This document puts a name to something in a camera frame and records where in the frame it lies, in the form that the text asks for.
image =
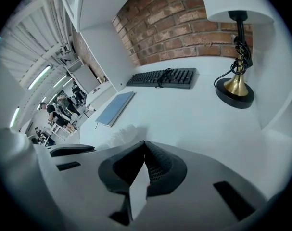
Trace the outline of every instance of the cable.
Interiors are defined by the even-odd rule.
[[[162,87],[162,80],[163,80],[163,77],[165,76],[165,74],[167,74],[167,73],[169,72],[169,70],[170,70],[170,68],[165,69],[165,70],[163,71],[161,77],[159,77],[159,79],[157,80],[157,86],[156,86],[155,88],[157,88],[157,87],[159,87],[159,88],[163,88],[163,87]]]
[[[222,77],[224,77],[225,75],[229,74],[230,72],[236,75],[244,75],[246,70],[253,65],[251,51],[250,51],[250,48],[247,46],[246,42],[245,43],[240,42],[238,40],[238,36],[234,39],[234,42],[237,43],[236,51],[241,56],[241,59],[236,58],[236,60],[230,66],[230,70],[215,79],[214,81],[215,87],[216,87],[216,82]],[[234,70],[235,68],[241,68],[241,67],[243,67],[243,69],[239,72]]]

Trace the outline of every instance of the lamp shade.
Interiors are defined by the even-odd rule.
[[[267,0],[203,0],[209,21],[234,22],[228,11],[245,10],[248,19],[246,24],[273,23],[270,3]]]

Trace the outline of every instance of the black keyboard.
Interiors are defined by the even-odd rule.
[[[196,68],[174,68],[133,75],[127,87],[171,87],[190,89]]]

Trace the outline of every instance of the notebook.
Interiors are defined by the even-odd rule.
[[[135,93],[131,91],[117,95],[99,115],[96,122],[111,127],[134,94]]]

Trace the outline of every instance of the lamp base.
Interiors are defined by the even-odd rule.
[[[216,83],[216,94],[218,97],[226,104],[238,109],[246,109],[250,107],[255,98],[252,88],[245,84],[248,94],[245,96],[238,96],[226,90],[224,83],[228,80],[230,80],[230,78],[224,78]]]

